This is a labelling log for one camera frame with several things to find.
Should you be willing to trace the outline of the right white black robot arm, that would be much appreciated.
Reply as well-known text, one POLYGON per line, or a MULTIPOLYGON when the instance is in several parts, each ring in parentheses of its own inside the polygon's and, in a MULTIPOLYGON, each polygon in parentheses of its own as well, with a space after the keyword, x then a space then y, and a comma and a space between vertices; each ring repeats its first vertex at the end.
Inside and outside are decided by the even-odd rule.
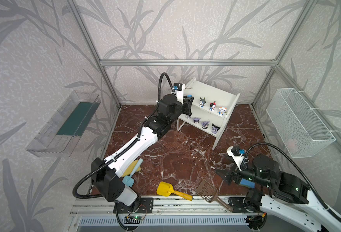
POLYGON ((249 164, 247 153, 235 148, 227 151, 227 158, 235 163, 235 169, 216 171, 225 182, 247 180, 272 191, 269 196, 250 188, 243 201, 245 209, 273 214, 307 232, 341 232, 341 215, 321 203, 310 184, 282 172, 272 158, 257 155, 249 164))

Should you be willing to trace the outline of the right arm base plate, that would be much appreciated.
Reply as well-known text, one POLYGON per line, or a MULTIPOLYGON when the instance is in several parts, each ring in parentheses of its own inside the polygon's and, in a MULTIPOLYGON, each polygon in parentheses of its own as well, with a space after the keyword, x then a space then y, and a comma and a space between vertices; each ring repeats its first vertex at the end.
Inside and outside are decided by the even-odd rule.
POLYGON ((232 207, 233 213, 248 213, 244 205, 244 197, 229 197, 228 204, 232 207))

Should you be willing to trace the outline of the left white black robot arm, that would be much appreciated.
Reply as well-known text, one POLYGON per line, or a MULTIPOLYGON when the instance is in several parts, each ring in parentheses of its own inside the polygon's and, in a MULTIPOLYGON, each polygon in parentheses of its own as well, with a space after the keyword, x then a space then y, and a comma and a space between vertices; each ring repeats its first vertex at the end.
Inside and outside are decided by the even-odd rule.
POLYGON ((182 114, 191 113, 193 100, 191 95, 182 97, 181 101, 178 101, 174 94, 165 95, 158 101, 151 115, 144 119, 137 134, 130 141, 105 159, 96 158, 92 162, 91 172, 74 186, 73 196, 77 199, 103 197, 108 202, 136 208, 139 196, 132 187, 123 183, 124 172, 145 150, 161 139, 182 114), (79 187, 89 179, 99 194, 78 193, 79 187))

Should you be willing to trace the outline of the grey suit Doraemon figure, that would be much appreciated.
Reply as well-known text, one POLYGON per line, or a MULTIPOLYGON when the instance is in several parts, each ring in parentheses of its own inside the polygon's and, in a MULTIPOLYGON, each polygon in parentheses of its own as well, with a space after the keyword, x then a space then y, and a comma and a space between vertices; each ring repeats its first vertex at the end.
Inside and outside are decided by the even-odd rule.
POLYGON ((203 108, 206 104, 206 99, 205 98, 200 98, 199 101, 199 107, 203 108))

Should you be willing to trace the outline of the purple caped Kuromi figure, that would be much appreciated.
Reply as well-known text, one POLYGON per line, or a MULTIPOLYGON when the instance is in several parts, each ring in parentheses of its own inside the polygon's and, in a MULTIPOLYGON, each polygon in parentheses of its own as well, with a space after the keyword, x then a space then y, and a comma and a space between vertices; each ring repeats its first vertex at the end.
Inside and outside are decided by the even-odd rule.
POLYGON ((210 121, 202 121, 201 126, 204 130, 208 129, 210 121))

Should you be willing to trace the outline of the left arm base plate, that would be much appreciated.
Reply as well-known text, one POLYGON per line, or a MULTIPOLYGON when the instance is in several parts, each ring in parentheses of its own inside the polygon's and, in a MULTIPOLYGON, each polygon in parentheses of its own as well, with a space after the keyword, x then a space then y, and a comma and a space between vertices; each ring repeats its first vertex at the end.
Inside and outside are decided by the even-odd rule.
POLYGON ((129 214, 129 213, 152 213, 154 206, 154 198, 152 197, 140 197, 137 198, 134 203, 127 206, 123 203, 115 203, 114 213, 129 214))

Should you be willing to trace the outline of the blue white small figure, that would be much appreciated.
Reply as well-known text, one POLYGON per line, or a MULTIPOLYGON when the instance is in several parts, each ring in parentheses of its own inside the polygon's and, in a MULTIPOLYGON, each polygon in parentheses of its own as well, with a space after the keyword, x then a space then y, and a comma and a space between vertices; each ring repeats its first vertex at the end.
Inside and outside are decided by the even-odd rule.
POLYGON ((226 108, 226 107, 219 107, 218 114, 219 114, 220 116, 224 116, 225 113, 226 113, 226 111, 227 111, 227 108, 226 108))

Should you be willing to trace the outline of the red ladybug Doraemon figure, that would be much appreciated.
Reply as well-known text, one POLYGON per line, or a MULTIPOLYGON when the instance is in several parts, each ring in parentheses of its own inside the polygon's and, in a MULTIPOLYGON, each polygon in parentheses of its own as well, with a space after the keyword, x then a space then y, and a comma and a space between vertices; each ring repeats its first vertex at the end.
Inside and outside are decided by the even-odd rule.
POLYGON ((213 112, 215 109, 216 109, 216 102, 214 101, 210 103, 210 111, 213 112))

